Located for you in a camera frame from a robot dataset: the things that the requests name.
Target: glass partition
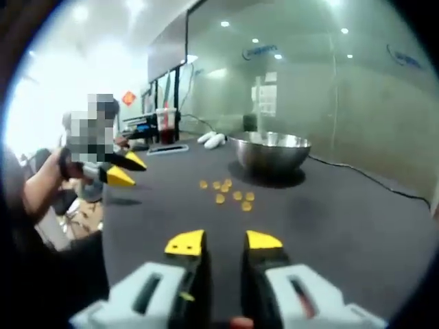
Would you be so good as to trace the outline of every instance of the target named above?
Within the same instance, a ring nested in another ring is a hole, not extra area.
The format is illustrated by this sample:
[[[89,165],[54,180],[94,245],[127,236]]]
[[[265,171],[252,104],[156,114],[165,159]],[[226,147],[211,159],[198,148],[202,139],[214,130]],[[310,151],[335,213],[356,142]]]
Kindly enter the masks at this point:
[[[182,68],[183,115],[219,132],[255,122],[254,129],[306,137],[317,156],[431,197],[438,80],[389,3],[208,0],[190,14],[188,33],[197,59]],[[182,121],[182,130],[209,129]]]

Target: red sign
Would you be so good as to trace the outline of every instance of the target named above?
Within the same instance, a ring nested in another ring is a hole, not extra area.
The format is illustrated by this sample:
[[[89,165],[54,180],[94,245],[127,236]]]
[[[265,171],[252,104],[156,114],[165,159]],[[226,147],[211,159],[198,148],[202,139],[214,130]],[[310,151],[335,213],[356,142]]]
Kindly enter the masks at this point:
[[[122,102],[124,102],[127,106],[130,106],[132,102],[136,99],[136,95],[127,91],[126,94],[122,97]]]

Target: metal bowl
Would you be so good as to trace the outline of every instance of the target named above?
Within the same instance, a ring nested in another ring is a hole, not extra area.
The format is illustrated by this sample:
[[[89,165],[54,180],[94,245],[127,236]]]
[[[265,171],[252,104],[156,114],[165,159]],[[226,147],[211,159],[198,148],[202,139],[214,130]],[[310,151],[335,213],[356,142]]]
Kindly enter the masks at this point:
[[[276,132],[242,132],[229,136],[241,166],[265,175],[292,174],[309,155],[311,143],[304,138]]]

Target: black mat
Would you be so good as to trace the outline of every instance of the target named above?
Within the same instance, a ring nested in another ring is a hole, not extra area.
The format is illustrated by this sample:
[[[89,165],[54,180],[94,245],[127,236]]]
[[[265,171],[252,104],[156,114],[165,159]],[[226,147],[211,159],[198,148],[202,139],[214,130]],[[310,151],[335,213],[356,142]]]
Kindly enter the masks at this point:
[[[149,260],[160,260],[167,241],[205,229],[212,255],[216,321],[240,314],[239,262],[245,230],[277,236],[304,263],[354,302],[389,319],[415,288],[438,242],[424,203],[395,195],[350,169],[308,159],[288,184],[254,183],[235,162],[231,145],[207,151],[145,156],[138,186],[104,193],[104,253],[111,284]],[[215,204],[200,180],[233,180],[233,191],[254,192],[242,212],[231,192]]]

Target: blue logo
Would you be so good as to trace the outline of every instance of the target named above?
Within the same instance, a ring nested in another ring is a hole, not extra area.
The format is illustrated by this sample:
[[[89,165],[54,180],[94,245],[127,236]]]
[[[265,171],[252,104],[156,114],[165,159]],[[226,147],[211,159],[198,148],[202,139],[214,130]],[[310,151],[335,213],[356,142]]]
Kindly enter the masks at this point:
[[[387,52],[398,65],[410,66],[419,70],[423,69],[423,67],[419,64],[419,62],[415,60],[413,57],[405,55],[400,51],[393,50],[390,45],[387,45]]]
[[[269,53],[271,51],[276,51],[277,47],[275,45],[257,47],[249,50],[244,50],[242,52],[242,58],[244,60],[251,60],[254,56],[260,56],[264,53]]]

